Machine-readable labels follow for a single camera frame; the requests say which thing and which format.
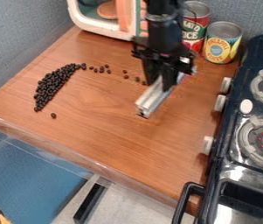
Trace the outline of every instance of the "stove knob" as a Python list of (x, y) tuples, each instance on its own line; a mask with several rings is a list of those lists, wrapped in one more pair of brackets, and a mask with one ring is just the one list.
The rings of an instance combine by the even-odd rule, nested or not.
[(227, 94), (230, 90), (231, 83), (232, 83), (232, 78), (224, 77), (221, 83), (220, 93)]
[(250, 100), (244, 99), (240, 103), (240, 111), (244, 115), (248, 115), (253, 110), (253, 103)]
[(225, 106), (226, 96), (219, 94), (218, 98), (216, 98), (214, 110), (217, 112), (221, 112)]
[(205, 155), (209, 156), (213, 142), (214, 142), (214, 137), (212, 136), (204, 137), (203, 153)]

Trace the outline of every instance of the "can label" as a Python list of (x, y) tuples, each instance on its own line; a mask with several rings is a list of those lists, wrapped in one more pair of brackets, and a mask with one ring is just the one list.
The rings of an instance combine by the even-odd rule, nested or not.
[(209, 24), (209, 16), (184, 17), (183, 19), (183, 42), (191, 50), (200, 53), (203, 49), (204, 35)]
[(235, 58), (240, 42), (241, 37), (222, 39), (208, 34), (204, 42), (204, 56), (213, 63), (229, 63)]

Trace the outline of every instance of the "black bean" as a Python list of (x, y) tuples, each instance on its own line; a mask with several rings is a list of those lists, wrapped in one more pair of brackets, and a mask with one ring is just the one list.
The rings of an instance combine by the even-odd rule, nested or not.
[(54, 113), (52, 113), (52, 118), (53, 118), (53, 119), (56, 119), (56, 117), (57, 117), (57, 115), (54, 114)]

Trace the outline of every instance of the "wooden countertop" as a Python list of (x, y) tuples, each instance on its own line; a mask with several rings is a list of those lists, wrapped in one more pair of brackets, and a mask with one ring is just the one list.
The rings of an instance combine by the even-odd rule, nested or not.
[[(212, 109), (221, 81), (234, 75), (238, 62), (221, 66), (198, 59), (198, 75), (186, 78), (145, 120), (135, 114), (135, 101), (146, 88), (134, 82), (143, 78), (142, 64), (130, 51), (129, 42), (73, 27), (0, 88), (0, 129), (114, 181), (148, 186), (177, 200), (186, 182), (204, 183), (203, 138), (218, 125)], [(35, 113), (38, 80), (83, 62), (109, 64), (112, 73), (79, 70)], [(129, 80), (122, 78), (123, 69)]]

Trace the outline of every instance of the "stove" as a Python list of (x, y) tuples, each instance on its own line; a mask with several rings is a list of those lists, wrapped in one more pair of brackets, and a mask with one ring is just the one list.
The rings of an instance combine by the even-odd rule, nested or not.
[(180, 223), (191, 194), (202, 198), (195, 223), (263, 223), (263, 35), (249, 41), (221, 92), (215, 110), (222, 119), (204, 143), (207, 185), (185, 185), (172, 223)]

